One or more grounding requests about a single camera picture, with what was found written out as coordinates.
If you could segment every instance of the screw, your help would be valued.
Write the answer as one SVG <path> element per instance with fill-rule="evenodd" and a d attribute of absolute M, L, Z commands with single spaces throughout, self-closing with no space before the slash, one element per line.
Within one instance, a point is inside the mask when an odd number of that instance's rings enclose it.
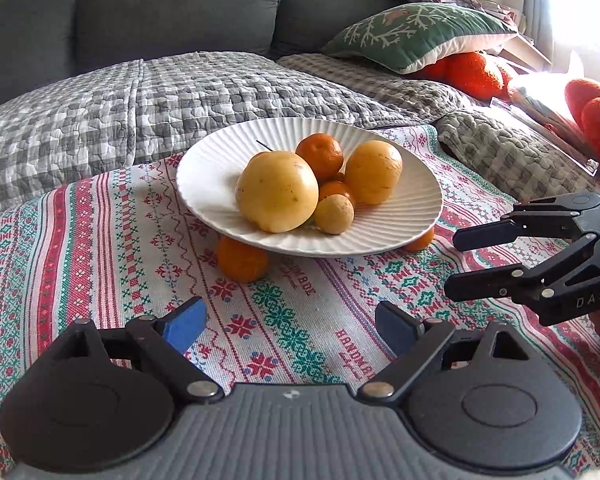
<path fill-rule="evenodd" d="M 367 383 L 362 386 L 362 392 L 367 397 L 374 397 L 376 399 L 382 399 L 383 397 L 391 397 L 394 394 L 394 387 L 389 383 L 383 383 L 382 381 L 374 381 Z"/>
<path fill-rule="evenodd" d="M 218 393 L 218 385 L 211 381 L 195 381 L 187 386 L 187 393 L 194 397 L 213 397 Z"/>

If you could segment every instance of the white ribbed plate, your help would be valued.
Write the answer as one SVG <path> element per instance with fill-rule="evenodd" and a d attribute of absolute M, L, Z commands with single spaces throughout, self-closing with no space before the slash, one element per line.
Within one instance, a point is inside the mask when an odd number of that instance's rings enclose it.
<path fill-rule="evenodd" d="M 315 227 L 270 234 L 247 222 L 234 191 L 250 158 L 272 150 L 294 152 L 300 140 L 323 132 L 335 137 L 345 156 L 366 140 L 384 137 L 348 124 L 317 119 L 259 119 L 234 124 L 206 136 L 182 157 L 176 186 L 184 203 L 205 224 L 247 244 L 299 256 L 353 256 L 395 249 L 422 236 L 442 212 L 442 192 L 423 162 L 392 142 L 402 155 L 402 175 L 391 197 L 378 206 L 358 206 L 353 225 L 343 234 L 326 235 Z"/>

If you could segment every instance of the decorative pillow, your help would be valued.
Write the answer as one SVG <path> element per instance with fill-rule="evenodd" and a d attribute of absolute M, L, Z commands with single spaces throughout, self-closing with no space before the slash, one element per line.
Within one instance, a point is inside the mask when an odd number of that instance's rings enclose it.
<path fill-rule="evenodd" d="M 344 29 L 324 46 L 328 56 L 363 56 L 398 74 L 443 57 L 493 48 L 517 31 L 479 10 L 449 4 L 405 4 Z"/>

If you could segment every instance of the circular pad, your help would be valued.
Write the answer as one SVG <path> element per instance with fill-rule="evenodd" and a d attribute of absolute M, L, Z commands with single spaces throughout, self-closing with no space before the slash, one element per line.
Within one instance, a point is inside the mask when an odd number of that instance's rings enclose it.
<path fill-rule="evenodd" d="M 151 376 L 71 358 L 24 375 L 2 403 L 0 431 L 16 460 L 50 472 L 98 471 L 151 446 L 173 410 Z"/>
<path fill-rule="evenodd" d="M 521 473 L 560 460 L 580 431 L 580 407 L 534 361 L 473 360 L 423 379 L 406 405 L 414 429 L 478 471 Z"/>

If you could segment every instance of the tablecloth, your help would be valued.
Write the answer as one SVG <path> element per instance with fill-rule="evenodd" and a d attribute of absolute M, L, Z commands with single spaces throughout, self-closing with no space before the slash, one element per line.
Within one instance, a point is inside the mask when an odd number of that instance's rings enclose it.
<path fill-rule="evenodd" d="M 490 320 L 515 326 L 580 400 L 583 431 L 565 460 L 580 472 L 600 465 L 600 339 L 586 317 L 544 328 L 509 300 L 451 303 L 452 272 L 515 261 L 537 264 L 556 240 L 458 253 L 460 227 L 497 219 L 513 200 L 444 155 L 431 126 L 381 133 L 436 174 L 445 198 L 433 243 L 355 258 L 272 255 L 269 274 L 240 285 L 218 269 L 218 235 L 179 200 L 180 156 L 125 168 L 50 192 L 0 214 L 0 402 L 49 343 L 77 317 L 100 328 L 139 314 L 162 316 L 191 296 L 208 324 L 187 352 L 228 390 L 246 382 L 340 382 L 354 388 L 394 356 L 374 329 L 374 309 L 393 301 L 417 317 L 469 329 Z M 0 437 L 0 473 L 12 465 Z"/>

